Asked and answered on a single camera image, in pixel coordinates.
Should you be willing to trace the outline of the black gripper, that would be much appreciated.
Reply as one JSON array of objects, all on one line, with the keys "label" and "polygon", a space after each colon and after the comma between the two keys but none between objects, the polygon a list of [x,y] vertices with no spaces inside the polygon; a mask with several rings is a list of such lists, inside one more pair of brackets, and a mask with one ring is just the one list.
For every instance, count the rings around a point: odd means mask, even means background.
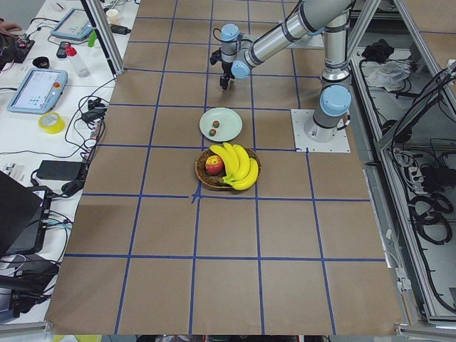
[{"label": "black gripper", "polygon": [[232,75],[231,67],[232,63],[228,63],[222,59],[222,50],[218,49],[212,52],[209,62],[212,66],[215,66],[218,62],[222,65],[222,76],[219,77],[219,86],[222,89],[228,89],[229,84],[232,82],[234,76]]}]

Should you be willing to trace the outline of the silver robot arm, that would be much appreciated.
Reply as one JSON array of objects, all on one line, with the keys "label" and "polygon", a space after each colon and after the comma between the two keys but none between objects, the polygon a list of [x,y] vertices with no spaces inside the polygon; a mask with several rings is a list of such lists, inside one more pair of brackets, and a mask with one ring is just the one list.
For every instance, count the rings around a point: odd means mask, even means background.
[{"label": "silver robot arm", "polygon": [[231,80],[250,76],[254,68],[291,44],[322,33],[322,89],[318,105],[304,125],[304,132],[315,142],[331,141],[341,129],[339,122],[352,101],[348,89],[348,28],[352,7],[352,1],[344,0],[299,1],[283,21],[259,37],[242,33],[235,24],[223,25],[219,37],[221,46],[209,58],[211,65],[222,65],[220,86],[227,89]]}]

